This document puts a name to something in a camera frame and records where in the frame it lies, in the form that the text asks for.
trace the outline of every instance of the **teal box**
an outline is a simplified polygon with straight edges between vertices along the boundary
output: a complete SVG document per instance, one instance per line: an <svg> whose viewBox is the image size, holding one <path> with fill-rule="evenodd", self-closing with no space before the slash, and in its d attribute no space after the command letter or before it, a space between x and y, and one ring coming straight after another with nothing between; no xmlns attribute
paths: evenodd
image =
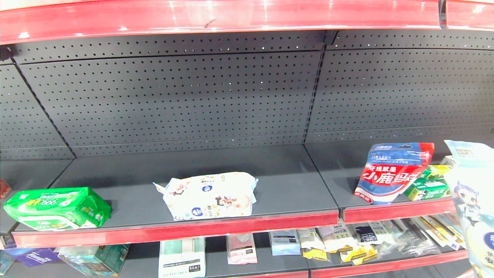
<svg viewBox="0 0 494 278"><path fill-rule="evenodd" d="M58 257L88 276L118 276L128 253L126 245L59 247Z"/></svg>

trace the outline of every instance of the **light blue packet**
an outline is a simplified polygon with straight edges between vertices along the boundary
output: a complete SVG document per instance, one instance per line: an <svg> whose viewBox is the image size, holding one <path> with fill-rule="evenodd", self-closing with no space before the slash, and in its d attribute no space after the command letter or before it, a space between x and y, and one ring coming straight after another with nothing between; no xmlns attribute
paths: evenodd
<svg viewBox="0 0 494 278"><path fill-rule="evenodd" d="M494 277L494 149L445 140L458 163L444 174L477 277Z"/></svg>

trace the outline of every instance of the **pink packet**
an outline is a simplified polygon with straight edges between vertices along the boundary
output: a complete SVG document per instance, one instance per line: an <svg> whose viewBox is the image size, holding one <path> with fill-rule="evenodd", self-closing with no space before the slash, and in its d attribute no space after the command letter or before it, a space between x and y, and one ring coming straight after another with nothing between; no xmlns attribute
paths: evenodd
<svg viewBox="0 0 494 278"><path fill-rule="evenodd" d="M226 236L229 265L257 264L254 236L252 233Z"/></svg>

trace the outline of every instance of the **glossy red shelf lip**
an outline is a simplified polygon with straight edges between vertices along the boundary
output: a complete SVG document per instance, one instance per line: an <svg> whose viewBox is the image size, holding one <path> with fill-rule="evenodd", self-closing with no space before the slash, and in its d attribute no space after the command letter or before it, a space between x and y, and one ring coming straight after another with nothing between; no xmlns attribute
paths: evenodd
<svg viewBox="0 0 494 278"><path fill-rule="evenodd" d="M347 224L434 215L456 211L451 198L348 207L343 211Z"/></svg>
<svg viewBox="0 0 494 278"><path fill-rule="evenodd" d="M415 267L424 267L424 266L435 265L440 263L453 262L466 258L468 258L467 251L461 250L461 251L455 251L445 254L431 255L431 256L385 262L385 263L311 270L311 277L337 278L337 277L357 276L364 274L403 270L403 269L409 269Z"/></svg>
<svg viewBox="0 0 494 278"><path fill-rule="evenodd" d="M437 0L106 0L0 11L0 44L272 30L439 29Z"/></svg>
<svg viewBox="0 0 494 278"><path fill-rule="evenodd" d="M494 31L493 1L446 1L446 26L449 29Z"/></svg>
<svg viewBox="0 0 494 278"><path fill-rule="evenodd" d="M231 276L231 278L234 278L234 277L243 277L243 278L308 278L309 277L309 271L266 273L266 274L251 275L251 276Z"/></svg>
<svg viewBox="0 0 494 278"><path fill-rule="evenodd" d="M338 211L328 210L310 214L297 213L280 216L184 221L166 226L97 228L60 232L14 231L12 234L18 247L59 247L153 242L232 233L301 229L336 225L337 223Z"/></svg>

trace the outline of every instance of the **anime character print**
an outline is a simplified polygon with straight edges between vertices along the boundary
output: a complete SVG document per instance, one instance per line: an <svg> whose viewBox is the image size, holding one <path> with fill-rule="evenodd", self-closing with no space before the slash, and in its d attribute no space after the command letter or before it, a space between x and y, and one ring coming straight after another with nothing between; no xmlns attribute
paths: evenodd
<svg viewBox="0 0 494 278"><path fill-rule="evenodd" d="M469 186L462 185L460 182L454 188L453 200L458 215L468 219L472 226L482 221L478 195L478 192Z"/></svg>

